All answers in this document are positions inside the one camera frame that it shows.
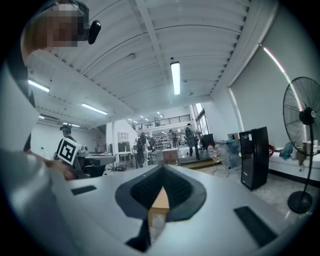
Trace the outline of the person's shirt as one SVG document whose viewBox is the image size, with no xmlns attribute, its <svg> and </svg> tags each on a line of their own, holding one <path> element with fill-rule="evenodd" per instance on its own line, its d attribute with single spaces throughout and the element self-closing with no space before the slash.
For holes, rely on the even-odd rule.
<svg viewBox="0 0 320 256">
<path fill-rule="evenodd" d="M 39 116 L 28 68 L 17 43 L 0 68 L 0 149 L 29 152 Z"/>
</svg>

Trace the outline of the wooden step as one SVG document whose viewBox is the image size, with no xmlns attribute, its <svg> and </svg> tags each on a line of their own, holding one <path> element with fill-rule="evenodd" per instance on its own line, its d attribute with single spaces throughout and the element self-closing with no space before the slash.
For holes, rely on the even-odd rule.
<svg viewBox="0 0 320 256">
<path fill-rule="evenodd" d="M 192 170 L 199 170 L 199 169 L 204 169 L 204 168 L 211 168 L 211 167 L 216 167 L 217 165 L 220 165 L 220 161 L 215 161 L 211 158 L 207 159 L 182 159 L 180 161 L 180 166 Z"/>
</svg>

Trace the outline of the wooden oval table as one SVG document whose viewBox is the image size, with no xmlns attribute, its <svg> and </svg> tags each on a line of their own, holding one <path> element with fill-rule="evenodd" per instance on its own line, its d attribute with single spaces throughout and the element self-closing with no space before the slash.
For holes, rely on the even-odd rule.
<svg viewBox="0 0 320 256">
<path fill-rule="evenodd" d="M 169 210 L 169 199 L 164 187 L 162 187 L 154 203 L 152 204 L 149 213 L 151 215 L 166 215 Z"/>
</svg>

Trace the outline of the black low cabinet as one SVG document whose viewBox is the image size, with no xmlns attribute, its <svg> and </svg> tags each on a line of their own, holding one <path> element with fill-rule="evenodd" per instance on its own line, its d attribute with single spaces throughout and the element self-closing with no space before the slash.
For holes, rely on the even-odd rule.
<svg viewBox="0 0 320 256">
<path fill-rule="evenodd" d="M 215 141 L 212 133 L 202 136 L 202 145 L 205 150 L 208 149 L 209 145 L 212 145 L 213 147 L 215 146 Z"/>
</svg>

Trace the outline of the white window bench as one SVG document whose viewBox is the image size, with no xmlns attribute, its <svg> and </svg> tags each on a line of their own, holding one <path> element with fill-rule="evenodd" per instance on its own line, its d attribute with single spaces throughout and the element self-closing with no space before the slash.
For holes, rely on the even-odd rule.
<svg viewBox="0 0 320 256">
<path fill-rule="evenodd" d="M 269 169 L 277 172 L 281 172 L 287 175 L 296 176 L 306 179 L 309 172 L 310 160 L 307 157 L 301 165 L 297 159 L 284 160 L 280 157 L 279 152 L 275 152 L 269 158 Z M 320 182 L 320 154 L 313 157 L 312 169 L 310 173 L 311 180 Z"/>
</svg>

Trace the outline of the black mezzanine railing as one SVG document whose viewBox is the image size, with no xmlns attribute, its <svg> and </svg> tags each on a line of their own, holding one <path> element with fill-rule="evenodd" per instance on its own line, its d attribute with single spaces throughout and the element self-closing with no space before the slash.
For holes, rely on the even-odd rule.
<svg viewBox="0 0 320 256">
<path fill-rule="evenodd" d="M 192 121 L 191 116 L 187 114 L 187 115 L 180 115 L 180 116 L 174 116 L 174 117 L 163 118 L 163 119 L 155 118 L 154 120 L 150 120 L 142 123 L 133 122 L 133 123 L 129 123 L 129 125 L 134 130 L 143 130 L 148 128 L 168 126 L 168 125 L 173 125 L 178 123 L 185 123 L 185 122 L 189 123 L 191 121 Z"/>
</svg>

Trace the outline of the grey roller blind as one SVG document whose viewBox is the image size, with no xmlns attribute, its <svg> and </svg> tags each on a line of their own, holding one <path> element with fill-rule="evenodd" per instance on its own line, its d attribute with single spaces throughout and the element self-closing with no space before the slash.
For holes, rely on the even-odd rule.
<svg viewBox="0 0 320 256">
<path fill-rule="evenodd" d="M 288 136 L 283 122 L 283 96 L 287 85 L 296 77 L 320 80 L 320 52 L 299 20 L 283 5 L 278 6 L 276 17 L 259 49 L 267 65 L 259 73 L 264 90 L 270 93 L 268 128 L 270 142 L 283 147 Z"/>
<path fill-rule="evenodd" d="M 283 98 L 290 82 L 276 56 L 261 47 L 230 87 L 243 129 L 267 127 L 269 144 L 277 148 L 290 141 L 283 119 Z"/>
</svg>

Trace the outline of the large blue water jug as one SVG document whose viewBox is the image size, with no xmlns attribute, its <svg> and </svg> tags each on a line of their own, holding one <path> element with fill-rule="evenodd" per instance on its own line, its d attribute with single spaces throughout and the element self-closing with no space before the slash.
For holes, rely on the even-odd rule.
<svg viewBox="0 0 320 256">
<path fill-rule="evenodd" d="M 228 140 L 225 145 L 229 149 L 229 156 L 227 159 L 228 168 L 236 168 L 242 164 L 242 159 L 239 155 L 241 152 L 241 143 L 239 140 Z"/>
</svg>

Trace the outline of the long ceiling light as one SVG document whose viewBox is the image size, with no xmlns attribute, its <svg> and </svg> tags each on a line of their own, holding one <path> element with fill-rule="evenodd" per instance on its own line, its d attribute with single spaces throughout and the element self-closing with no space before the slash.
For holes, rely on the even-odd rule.
<svg viewBox="0 0 320 256">
<path fill-rule="evenodd" d="M 46 93 L 49 93 L 49 91 L 50 91 L 50 89 L 48 88 L 48 87 L 46 87 L 46 86 L 43 86 L 43 85 L 41 85 L 41 84 L 39 84 L 39 83 L 37 83 L 37 82 L 35 82 L 35 81 L 33 81 L 33 80 L 28 80 L 28 83 L 31 85 L 31 86 L 33 86 L 33 87 L 35 87 L 35 88 L 38 88 L 39 90 L 42 90 L 42 91 L 44 91 L 44 92 L 46 92 Z"/>
<path fill-rule="evenodd" d="M 181 72 L 180 72 L 180 63 L 178 61 L 172 62 L 170 64 L 171 75 L 172 75 L 172 83 L 173 83 L 173 91 L 177 96 L 181 93 Z"/>
<path fill-rule="evenodd" d="M 95 108 L 95 107 L 92 107 L 92 106 L 90 106 L 90 105 L 88 105 L 88 104 L 82 103 L 81 106 L 84 107 L 84 108 L 86 108 L 86 109 L 89 109 L 89 110 L 91 110 L 91 111 L 94 111 L 94 112 L 96 112 L 96 113 L 99 113 L 99 114 L 102 114 L 102 115 L 105 115 L 105 116 L 108 115 L 107 112 L 102 111 L 102 110 L 100 110 L 100 109 L 97 109 L 97 108 Z"/>
</svg>

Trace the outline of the blue cloth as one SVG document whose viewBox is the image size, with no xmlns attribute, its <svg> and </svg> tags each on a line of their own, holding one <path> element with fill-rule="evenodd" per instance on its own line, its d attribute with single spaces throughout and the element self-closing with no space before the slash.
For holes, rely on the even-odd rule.
<svg viewBox="0 0 320 256">
<path fill-rule="evenodd" d="M 291 142 L 288 142 L 284 148 L 282 148 L 279 152 L 279 156 L 283 160 L 288 160 L 291 158 L 293 152 L 293 144 Z"/>
</svg>

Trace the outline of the black glass-door cabinet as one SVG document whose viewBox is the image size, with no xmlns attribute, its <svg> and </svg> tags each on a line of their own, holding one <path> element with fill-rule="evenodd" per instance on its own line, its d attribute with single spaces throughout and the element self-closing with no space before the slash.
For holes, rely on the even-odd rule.
<svg viewBox="0 0 320 256">
<path fill-rule="evenodd" d="M 267 127 L 239 133 L 241 183 L 254 191 L 267 182 L 269 173 L 269 138 Z"/>
</svg>

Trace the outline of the person's left forearm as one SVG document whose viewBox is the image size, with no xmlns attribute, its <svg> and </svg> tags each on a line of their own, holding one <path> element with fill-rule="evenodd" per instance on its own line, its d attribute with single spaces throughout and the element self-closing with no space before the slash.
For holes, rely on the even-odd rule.
<svg viewBox="0 0 320 256">
<path fill-rule="evenodd" d="M 40 155 L 33 153 L 31 150 L 27 150 L 24 153 L 26 153 L 28 155 L 32 155 L 32 156 L 36 157 L 38 160 L 43 161 L 47 168 L 54 169 L 56 171 L 60 171 L 63 174 L 64 179 L 66 181 L 71 181 L 71 180 L 76 179 L 76 176 L 75 176 L 75 173 L 74 173 L 72 166 L 65 164 L 63 161 L 48 160 Z"/>
</svg>

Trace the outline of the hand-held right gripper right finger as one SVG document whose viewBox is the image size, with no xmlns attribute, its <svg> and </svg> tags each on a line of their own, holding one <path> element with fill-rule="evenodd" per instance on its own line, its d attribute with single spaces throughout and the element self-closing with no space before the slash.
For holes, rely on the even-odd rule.
<svg viewBox="0 0 320 256">
<path fill-rule="evenodd" d="M 168 222 L 155 243 L 152 256 L 245 256 L 259 245 L 234 210 L 251 208 L 276 234 L 285 230 L 285 217 L 243 185 L 228 178 L 173 166 L 206 189 L 206 200 L 190 219 Z"/>
</svg>

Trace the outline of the wooden cabinet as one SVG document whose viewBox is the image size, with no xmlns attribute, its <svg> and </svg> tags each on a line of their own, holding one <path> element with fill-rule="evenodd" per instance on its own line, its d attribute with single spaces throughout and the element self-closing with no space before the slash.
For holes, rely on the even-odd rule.
<svg viewBox="0 0 320 256">
<path fill-rule="evenodd" d="M 163 162 L 166 165 L 179 165 L 178 150 L 176 148 L 167 148 L 162 151 Z"/>
</svg>

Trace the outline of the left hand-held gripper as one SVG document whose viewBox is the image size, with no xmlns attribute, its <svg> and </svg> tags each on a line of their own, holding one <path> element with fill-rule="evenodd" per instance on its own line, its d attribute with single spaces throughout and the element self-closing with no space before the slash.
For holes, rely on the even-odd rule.
<svg viewBox="0 0 320 256">
<path fill-rule="evenodd" d="M 86 145 L 77 144 L 68 138 L 61 140 L 56 155 L 65 164 L 72 166 L 76 179 L 100 177 L 106 165 L 116 160 L 113 155 L 89 153 Z"/>
</svg>

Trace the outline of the black standing fan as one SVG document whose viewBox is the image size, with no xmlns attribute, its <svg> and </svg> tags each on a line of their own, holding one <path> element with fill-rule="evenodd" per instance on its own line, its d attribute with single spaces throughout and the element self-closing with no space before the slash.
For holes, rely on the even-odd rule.
<svg viewBox="0 0 320 256">
<path fill-rule="evenodd" d="M 313 198 L 307 192 L 307 188 L 313 158 L 319 153 L 315 149 L 315 141 L 320 142 L 320 84 L 305 76 L 292 80 L 284 93 L 282 116 L 290 143 L 298 153 L 309 158 L 303 190 L 293 192 L 287 200 L 292 212 L 304 214 L 313 204 Z"/>
</svg>

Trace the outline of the tall glass window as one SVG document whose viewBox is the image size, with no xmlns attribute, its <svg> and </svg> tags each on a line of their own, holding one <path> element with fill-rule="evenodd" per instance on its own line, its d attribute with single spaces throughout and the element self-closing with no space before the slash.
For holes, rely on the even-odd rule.
<svg viewBox="0 0 320 256">
<path fill-rule="evenodd" d="M 197 124 L 198 124 L 199 130 L 201 131 L 201 134 L 208 135 L 209 129 L 207 124 L 207 118 L 205 114 L 205 108 L 202 103 L 195 104 L 195 112 L 197 115 Z"/>
</svg>

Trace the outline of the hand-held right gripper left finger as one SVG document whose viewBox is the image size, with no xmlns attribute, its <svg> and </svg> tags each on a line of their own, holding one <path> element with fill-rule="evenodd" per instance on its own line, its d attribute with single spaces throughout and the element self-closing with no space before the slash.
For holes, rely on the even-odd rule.
<svg viewBox="0 0 320 256">
<path fill-rule="evenodd" d="M 80 256 L 163 256 L 148 225 L 160 173 L 152 165 L 66 182 L 66 219 Z"/>
</svg>

